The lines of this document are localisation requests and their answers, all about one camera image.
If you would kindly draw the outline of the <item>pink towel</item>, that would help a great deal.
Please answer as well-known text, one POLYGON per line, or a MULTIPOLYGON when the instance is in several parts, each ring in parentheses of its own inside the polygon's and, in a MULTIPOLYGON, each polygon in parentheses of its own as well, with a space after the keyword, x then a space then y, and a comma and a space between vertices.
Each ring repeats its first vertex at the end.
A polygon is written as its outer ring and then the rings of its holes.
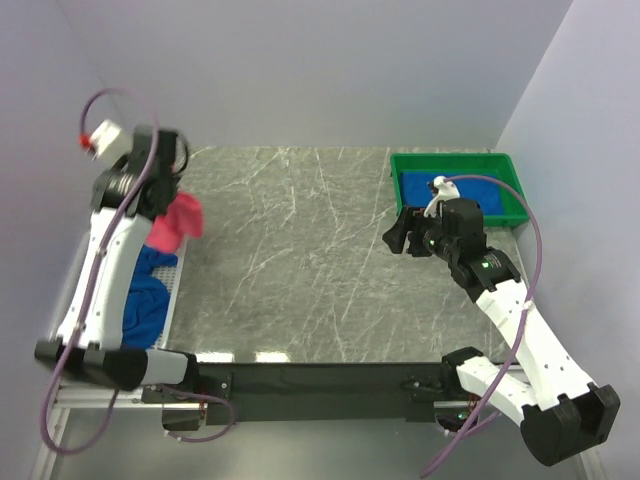
POLYGON ((158 216, 145 244, 162 253, 178 251, 187 238, 199 238, 204 230, 204 215, 200 201, 192 194, 180 191, 165 215, 158 216))

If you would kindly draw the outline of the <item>large blue towel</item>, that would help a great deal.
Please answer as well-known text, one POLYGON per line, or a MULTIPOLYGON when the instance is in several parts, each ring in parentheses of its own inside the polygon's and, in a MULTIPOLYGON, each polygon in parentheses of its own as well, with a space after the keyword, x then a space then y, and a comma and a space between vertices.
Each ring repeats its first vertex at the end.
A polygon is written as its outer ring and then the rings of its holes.
MULTIPOLYGON (((433 198, 429 184, 436 176, 453 176, 453 173, 429 173, 408 171, 399 175, 400 198, 403 206, 426 207, 433 198)), ((475 200, 485 215, 503 215, 500 187, 494 183, 464 179, 455 182, 462 197, 475 200)))

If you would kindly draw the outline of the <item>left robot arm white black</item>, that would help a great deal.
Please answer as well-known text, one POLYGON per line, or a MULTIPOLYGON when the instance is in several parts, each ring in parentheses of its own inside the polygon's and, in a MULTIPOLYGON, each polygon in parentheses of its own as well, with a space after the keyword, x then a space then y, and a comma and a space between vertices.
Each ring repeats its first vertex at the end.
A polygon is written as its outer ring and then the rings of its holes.
POLYGON ((124 391, 165 384, 177 401, 191 401, 201 389, 194 355, 122 343, 134 267, 153 221, 176 197, 174 163, 186 139, 139 125, 112 140, 97 133, 93 143, 111 165, 93 184, 84 263, 57 333, 37 342, 34 357, 55 379, 124 391))

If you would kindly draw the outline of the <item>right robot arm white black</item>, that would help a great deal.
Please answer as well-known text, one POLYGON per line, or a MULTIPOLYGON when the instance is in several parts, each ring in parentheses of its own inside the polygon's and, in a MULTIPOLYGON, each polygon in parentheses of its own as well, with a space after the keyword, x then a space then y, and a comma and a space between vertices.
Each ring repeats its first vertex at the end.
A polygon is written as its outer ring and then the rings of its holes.
POLYGON ((607 440, 620 409, 619 395, 610 385, 597 385, 562 346, 528 298, 509 256, 488 245, 475 201, 440 201, 431 211, 404 207, 383 240, 394 254, 446 262, 453 280, 515 349, 527 377, 521 382, 501 375, 482 352, 461 349, 443 359, 440 386, 446 396, 488 396, 545 466, 607 440))

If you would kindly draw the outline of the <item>white perforated plastic basket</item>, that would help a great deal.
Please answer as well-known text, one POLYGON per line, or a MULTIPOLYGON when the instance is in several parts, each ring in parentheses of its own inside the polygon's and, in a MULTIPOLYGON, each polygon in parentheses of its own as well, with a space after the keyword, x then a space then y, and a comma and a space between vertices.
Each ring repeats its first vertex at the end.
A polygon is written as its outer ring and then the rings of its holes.
MULTIPOLYGON (((75 332, 79 333, 79 338, 71 348, 71 362, 77 361, 81 353, 90 347, 101 350, 140 349, 122 345, 122 324, 134 268, 144 245, 139 236, 131 231, 115 234, 106 248, 106 255, 102 258, 96 279, 91 282, 91 269, 98 252, 99 238, 96 235, 90 237, 85 264, 69 309, 55 337, 50 341, 40 341, 36 346, 35 358, 39 362, 56 365, 65 348, 70 345, 75 332)), ((169 290, 170 302, 164 329, 151 348, 162 348, 166 345, 164 334, 172 321, 175 289, 181 272, 181 257, 175 255, 178 257, 176 267, 159 268, 154 272, 154 276, 169 290)))

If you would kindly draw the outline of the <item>blue towel in basket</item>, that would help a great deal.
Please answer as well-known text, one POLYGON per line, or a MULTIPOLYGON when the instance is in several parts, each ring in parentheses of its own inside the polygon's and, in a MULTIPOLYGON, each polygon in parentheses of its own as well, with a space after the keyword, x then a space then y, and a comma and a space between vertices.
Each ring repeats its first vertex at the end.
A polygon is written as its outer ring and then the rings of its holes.
POLYGON ((158 340, 164 329, 170 293, 154 272, 176 267, 177 263, 175 254, 162 253, 146 245, 141 248, 124 308, 123 346, 148 349, 158 340))

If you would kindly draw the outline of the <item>green plastic tray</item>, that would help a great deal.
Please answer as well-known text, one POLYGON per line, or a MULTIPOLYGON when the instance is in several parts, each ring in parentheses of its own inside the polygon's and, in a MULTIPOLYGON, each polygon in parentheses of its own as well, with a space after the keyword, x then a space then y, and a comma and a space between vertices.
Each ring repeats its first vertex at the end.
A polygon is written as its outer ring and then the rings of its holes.
MULTIPOLYGON (((511 158, 504 153, 394 153, 390 157, 390 166, 398 211, 405 207, 400 198, 399 175, 408 171, 453 173, 453 176, 461 175, 461 180, 488 181, 487 179, 492 177, 506 183, 519 195, 524 194, 511 158)), ((500 193, 505 213, 496 216, 483 213, 484 224, 487 227, 515 228, 526 223, 528 214, 520 202, 502 187, 500 193)))

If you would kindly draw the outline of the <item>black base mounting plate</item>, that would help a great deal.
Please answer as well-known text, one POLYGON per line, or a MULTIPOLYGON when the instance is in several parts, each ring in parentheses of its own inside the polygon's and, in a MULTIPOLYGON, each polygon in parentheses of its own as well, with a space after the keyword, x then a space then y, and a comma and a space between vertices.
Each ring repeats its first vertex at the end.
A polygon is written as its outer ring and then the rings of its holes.
POLYGON ((432 422, 437 411, 468 407, 451 368, 440 363, 200 363, 184 379, 144 379, 147 402, 178 403, 197 395, 206 422, 227 421, 217 398, 240 422, 404 419, 432 422))

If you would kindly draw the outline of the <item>aluminium rail frame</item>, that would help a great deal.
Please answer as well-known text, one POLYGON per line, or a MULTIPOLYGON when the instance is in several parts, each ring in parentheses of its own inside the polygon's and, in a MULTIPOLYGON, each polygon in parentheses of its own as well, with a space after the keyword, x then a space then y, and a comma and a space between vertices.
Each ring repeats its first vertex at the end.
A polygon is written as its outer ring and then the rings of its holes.
MULTIPOLYGON (((561 376, 571 371, 568 365, 547 364, 536 371, 523 369, 520 365, 512 364, 508 373, 518 381, 532 386, 537 381, 539 387, 544 385, 560 385, 567 383, 561 380, 561 376)), ((70 409, 99 409, 106 408, 109 404, 112 391, 100 389, 94 386, 63 383, 54 398, 55 408, 70 409)), ((114 403, 116 408, 193 408, 196 400, 189 399, 185 395, 172 397, 169 395, 163 400, 159 391, 152 388, 138 388, 131 392, 120 392, 114 403)))

